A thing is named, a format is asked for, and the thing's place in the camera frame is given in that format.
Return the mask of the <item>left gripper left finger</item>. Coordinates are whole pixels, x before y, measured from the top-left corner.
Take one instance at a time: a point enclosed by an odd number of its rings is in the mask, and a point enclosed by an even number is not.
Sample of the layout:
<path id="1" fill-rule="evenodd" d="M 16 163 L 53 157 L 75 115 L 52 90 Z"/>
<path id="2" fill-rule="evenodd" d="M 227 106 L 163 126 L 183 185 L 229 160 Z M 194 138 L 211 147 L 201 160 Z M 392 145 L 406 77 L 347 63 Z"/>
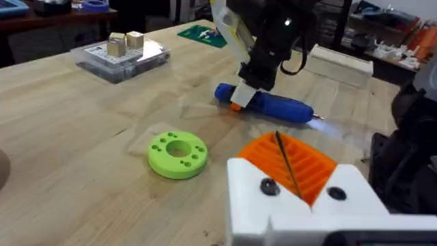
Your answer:
<path id="1" fill-rule="evenodd" d="M 227 161 L 227 244 L 310 245 L 300 227 L 309 206 L 292 180 L 274 133 L 253 140 Z"/>

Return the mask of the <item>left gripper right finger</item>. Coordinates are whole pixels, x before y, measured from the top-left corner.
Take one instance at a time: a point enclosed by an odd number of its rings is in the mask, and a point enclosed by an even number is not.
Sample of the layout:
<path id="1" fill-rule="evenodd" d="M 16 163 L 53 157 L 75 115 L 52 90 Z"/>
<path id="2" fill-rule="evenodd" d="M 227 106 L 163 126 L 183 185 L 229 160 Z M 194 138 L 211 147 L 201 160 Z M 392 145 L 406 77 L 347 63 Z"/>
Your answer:
<path id="1" fill-rule="evenodd" d="M 297 139 L 276 133 L 285 190 L 276 202 L 280 215 L 387 215 L 362 173 L 351 164 L 335 163 Z"/>

